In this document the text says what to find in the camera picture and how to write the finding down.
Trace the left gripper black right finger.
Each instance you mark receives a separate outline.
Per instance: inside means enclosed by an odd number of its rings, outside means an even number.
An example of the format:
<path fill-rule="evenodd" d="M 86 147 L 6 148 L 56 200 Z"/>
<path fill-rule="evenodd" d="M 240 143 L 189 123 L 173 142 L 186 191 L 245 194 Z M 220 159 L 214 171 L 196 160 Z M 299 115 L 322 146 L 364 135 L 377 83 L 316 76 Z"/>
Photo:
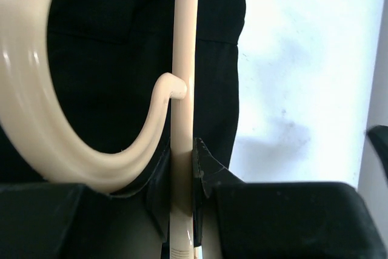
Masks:
<path fill-rule="evenodd" d="M 342 182 L 246 183 L 193 143 L 194 242 L 206 258 L 386 258 L 364 200 Z"/>

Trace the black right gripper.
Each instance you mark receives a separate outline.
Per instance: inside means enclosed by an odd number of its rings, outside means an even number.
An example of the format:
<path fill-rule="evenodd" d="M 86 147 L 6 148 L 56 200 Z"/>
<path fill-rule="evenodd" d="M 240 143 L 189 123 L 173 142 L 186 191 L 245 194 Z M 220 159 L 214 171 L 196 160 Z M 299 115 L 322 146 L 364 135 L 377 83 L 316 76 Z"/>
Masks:
<path fill-rule="evenodd" d="M 384 125 L 376 125 L 367 129 L 367 137 L 380 159 L 384 177 L 388 176 L 388 128 Z"/>

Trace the black trousers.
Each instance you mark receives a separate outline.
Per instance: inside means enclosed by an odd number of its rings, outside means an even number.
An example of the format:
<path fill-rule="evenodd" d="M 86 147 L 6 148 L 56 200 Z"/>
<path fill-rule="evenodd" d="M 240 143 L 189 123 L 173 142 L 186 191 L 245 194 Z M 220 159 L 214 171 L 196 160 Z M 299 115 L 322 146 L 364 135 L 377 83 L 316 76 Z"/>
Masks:
<path fill-rule="evenodd" d="M 105 153 L 127 148 L 157 78 L 172 69 L 175 0 L 52 0 L 48 58 L 76 133 Z M 193 134 L 230 164 L 239 118 L 238 40 L 246 0 L 198 0 Z"/>

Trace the beige plastic hanger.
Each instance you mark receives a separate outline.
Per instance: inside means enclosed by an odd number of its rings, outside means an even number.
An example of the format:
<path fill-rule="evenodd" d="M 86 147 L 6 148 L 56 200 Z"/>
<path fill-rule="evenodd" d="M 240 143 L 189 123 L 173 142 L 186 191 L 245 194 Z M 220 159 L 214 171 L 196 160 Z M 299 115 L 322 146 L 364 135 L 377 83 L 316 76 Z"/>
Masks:
<path fill-rule="evenodd" d="M 170 256 L 193 258 L 192 149 L 198 0 L 175 0 L 172 72 L 153 88 L 136 140 L 116 154 L 93 150 L 74 132 L 56 97 L 46 32 L 52 0 L 1 0 L 1 126 L 44 178 L 110 193 L 148 165 L 171 117 Z"/>

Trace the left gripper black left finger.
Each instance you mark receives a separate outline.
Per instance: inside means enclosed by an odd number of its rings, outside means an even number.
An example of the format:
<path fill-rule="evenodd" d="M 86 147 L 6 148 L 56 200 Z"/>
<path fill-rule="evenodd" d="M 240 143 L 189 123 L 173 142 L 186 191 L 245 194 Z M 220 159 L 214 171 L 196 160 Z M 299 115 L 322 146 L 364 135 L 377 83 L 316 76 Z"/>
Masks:
<path fill-rule="evenodd" d="M 45 182 L 1 155 L 2 258 L 168 258 L 170 148 L 123 191 Z"/>

